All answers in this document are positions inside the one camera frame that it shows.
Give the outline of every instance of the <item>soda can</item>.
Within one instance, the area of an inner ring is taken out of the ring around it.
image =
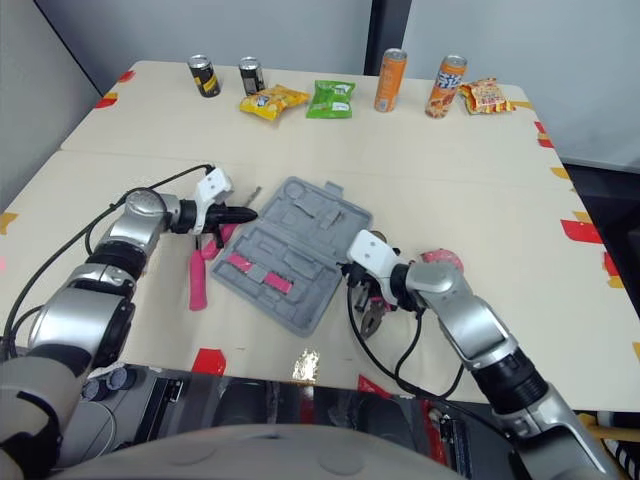
[[[373,107],[379,112],[390,112],[396,106],[396,97],[407,66],[407,52],[399,48],[389,48],[382,56],[378,90]]]
[[[264,90],[264,79],[262,78],[262,66],[255,57],[244,57],[238,64],[240,76],[244,84],[244,92],[249,95]]]
[[[204,55],[194,55],[187,62],[193,80],[203,97],[215,97],[220,93],[220,82],[213,71],[211,61]]]
[[[425,112],[432,118],[443,118],[451,107],[462,76],[467,69],[467,59],[460,55],[447,55],[442,60],[436,81],[427,101]]]

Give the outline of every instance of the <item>orange soda can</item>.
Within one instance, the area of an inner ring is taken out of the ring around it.
[[[373,107],[379,112],[390,112],[396,106],[396,97],[407,66],[407,52],[399,48],[389,48],[382,56],[378,91]]]
[[[460,55],[447,55],[433,84],[425,112],[432,118],[443,118],[451,107],[462,76],[467,69],[467,59]]]

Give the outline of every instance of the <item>gray toolbox tray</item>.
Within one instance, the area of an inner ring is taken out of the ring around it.
[[[342,200],[342,188],[324,190],[289,177],[255,222],[225,246],[211,275],[296,335],[315,330],[341,279],[338,262],[356,234],[368,229],[371,214]],[[234,266],[238,255],[249,263]],[[289,282],[283,293],[264,283],[275,273]]]

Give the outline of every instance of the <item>yellow snack bag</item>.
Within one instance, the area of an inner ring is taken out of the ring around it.
[[[275,120],[285,108],[295,107],[309,100],[309,94],[276,85],[245,97],[240,102],[240,110]]]
[[[485,78],[460,86],[470,114],[511,112],[516,109],[502,94],[495,78]]]

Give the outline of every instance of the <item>cable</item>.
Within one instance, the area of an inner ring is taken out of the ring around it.
[[[91,457],[90,459],[88,459],[88,460],[91,460],[92,458],[98,458],[99,456],[103,455],[109,449],[111,444],[113,443],[114,438],[116,438],[116,417],[115,417],[115,415],[113,414],[113,412],[111,410],[109,410],[105,405],[101,404],[100,402],[82,402],[82,403],[85,403],[85,404],[91,404],[92,403],[94,405],[98,405],[99,407],[101,407],[105,412],[107,412],[107,415],[109,415],[109,422],[111,423],[111,432],[109,433],[109,439],[107,440],[107,443],[105,443],[104,447],[102,447],[102,449],[98,452],[97,455],[95,455],[95,456]],[[93,446],[93,443],[96,441],[98,436],[100,436],[100,433],[102,432],[103,428],[104,428],[104,424],[100,428],[100,430],[98,430],[98,434],[93,439],[93,442],[91,442],[89,444],[89,448],[87,448],[87,450],[82,455],[82,461],[83,462],[87,461],[87,460],[85,460],[84,456],[91,449],[91,447]]]
[[[13,326],[13,328],[11,329],[11,337],[9,339],[9,354],[15,358],[18,356],[18,352],[16,351],[16,337],[18,336],[18,330],[20,330],[20,327],[22,326],[22,324],[25,322],[25,320],[27,318],[29,318],[31,315],[33,315],[34,313],[39,312],[42,307],[44,307],[44,305],[38,305],[37,307],[33,307],[30,310],[27,310],[25,313],[22,314],[22,316],[16,321],[15,325]]]
[[[204,169],[206,174],[208,175],[209,173],[211,173],[214,170],[215,167],[213,167],[212,165],[208,165],[208,164],[201,164],[201,165],[196,165],[195,167],[191,167],[188,168],[180,173],[177,173],[176,175],[173,175],[171,177],[168,177],[164,180],[161,180],[160,182],[154,183],[153,185],[149,186],[149,187],[143,187],[142,189],[151,189],[153,190],[154,188],[158,188],[162,185],[165,185],[169,182],[172,182],[184,175],[187,175],[188,173],[194,172],[196,170],[200,170],[200,169]],[[118,207],[120,207],[122,204],[124,204],[127,195],[129,195],[129,193],[136,191],[138,189],[132,189],[129,190],[128,192],[126,192],[122,197],[120,197],[118,199],[118,201],[116,203],[113,203],[111,205],[109,205],[109,207],[104,210],[100,215],[98,215],[96,218],[94,218],[91,222],[89,222],[82,230],[80,230],[78,233],[76,233],[73,237],[71,237],[71,239],[69,241],[67,241],[64,245],[62,245],[62,247],[60,247],[58,250],[56,250],[53,255],[51,255],[41,266],[40,268],[38,268],[38,270],[36,270],[36,272],[31,276],[31,278],[27,281],[26,285],[22,288],[22,290],[20,291],[20,293],[18,294],[18,297],[16,298],[15,302],[13,303],[13,306],[11,307],[11,310],[9,312],[9,315],[7,316],[7,321],[4,324],[4,330],[3,330],[3,334],[2,334],[2,351],[1,353],[1,357],[3,360],[8,360],[10,358],[10,354],[11,352],[11,331],[13,329],[13,324],[14,321],[16,319],[16,316],[18,315],[18,310],[20,309],[20,306],[22,305],[22,302],[24,301],[25,297],[27,296],[27,294],[29,293],[29,291],[31,290],[31,288],[33,288],[33,285],[35,285],[35,283],[38,281],[38,279],[42,276],[42,274],[53,264],[53,262],[55,262],[60,255],[62,255],[64,252],[66,252],[67,250],[69,250],[69,248],[71,248],[71,246],[76,243],[80,238],[82,238],[83,235],[85,235],[87,232],[90,232],[93,230],[93,228],[100,223],[105,217],[107,217],[108,215],[110,215],[111,213],[113,213],[115,210],[118,209]]]
[[[442,394],[442,398],[449,398],[453,392],[456,391],[458,385],[460,385],[460,380],[462,379],[462,374],[464,373],[464,365],[460,364],[458,368],[458,373],[456,373],[456,377],[453,379],[453,383],[449,387],[449,389]]]
[[[396,381],[398,379],[402,381],[402,378],[400,377],[400,369],[402,368],[402,365],[407,360],[407,358],[411,356],[411,354],[413,353],[413,350],[416,348],[416,345],[418,344],[418,340],[420,340],[420,333],[422,332],[422,315],[424,315],[424,310],[421,310],[416,314],[416,320],[417,320],[416,333],[413,336],[413,340],[411,341],[409,348],[407,348],[407,350],[402,354],[402,356],[400,357],[400,360],[398,360],[398,363],[396,364],[395,371],[393,372],[393,375],[396,378]],[[464,365],[461,363],[460,367],[458,367],[458,372],[456,373],[456,376],[453,379],[453,382],[451,383],[451,386],[444,393],[441,393],[440,395],[437,395],[437,396],[442,400],[446,400],[447,398],[449,398],[451,394],[456,391],[456,389],[458,388],[458,385],[460,385],[460,380],[462,379],[463,373],[464,373]]]
[[[453,409],[453,410],[457,410],[458,412],[473,418],[476,422],[480,423],[481,425],[485,426],[486,428],[488,428],[489,430],[491,430],[492,432],[494,432],[496,435],[498,435],[500,438],[509,441],[509,439],[505,436],[504,432],[502,432],[501,430],[499,430],[498,428],[496,428],[494,425],[492,425],[489,421],[485,420],[484,418],[482,418],[481,416],[477,415],[476,413],[467,410],[464,407],[461,407],[458,404],[452,403],[444,398],[442,398],[440,395],[436,395],[435,393],[429,392],[428,390],[424,390],[416,385],[413,385],[412,383],[407,382],[406,380],[403,380],[402,378],[400,378],[399,376],[396,376],[393,372],[391,372],[387,367],[385,367],[382,363],[380,363],[380,360],[378,360],[376,358],[376,356],[373,354],[373,352],[369,349],[369,347],[367,346],[367,343],[365,342],[364,338],[362,338],[362,335],[360,335],[360,332],[358,331],[358,327],[356,325],[356,320],[353,316],[353,287],[347,287],[347,311],[349,313],[349,323],[351,324],[351,329],[353,330],[353,333],[356,337],[356,340],[358,340],[358,343],[360,344],[360,346],[362,347],[362,349],[364,350],[364,352],[367,354],[367,356],[369,357],[369,359],[373,362],[373,364],[378,367],[380,369],[380,371],[382,371],[382,373],[384,373],[386,376],[388,376],[389,378],[392,378],[397,384],[398,386],[404,390],[407,393],[410,393],[411,395],[415,395],[416,397],[422,397],[422,398],[426,398],[427,400],[434,400],[437,402],[442,403],[443,405]],[[458,375],[456,375],[456,380],[459,381],[458,377],[461,377],[462,373],[460,372],[460,370],[458,370]]]
[[[416,348],[416,345],[418,344],[418,340],[420,340],[420,333],[422,333],[422,315],[424,314],[424,310],[420,310],[417,314],[416,314],[416,333],[413,336],[413,340],[411,340],[411,343],[409,344],[409,347],[405,350],[405,352],[402,354],[402,356],[400,357],[400,360],[398,360],[398,363],[396,363],[396,369],[393,372],[393,377],[396,379],[396,382],[398,381],[398,379],[400,379],[400,369],[402,368],[402,365],[404,364],[404,362],[407,360],[407,358],[409,358],[409,356],[413,353],[413,350]]]

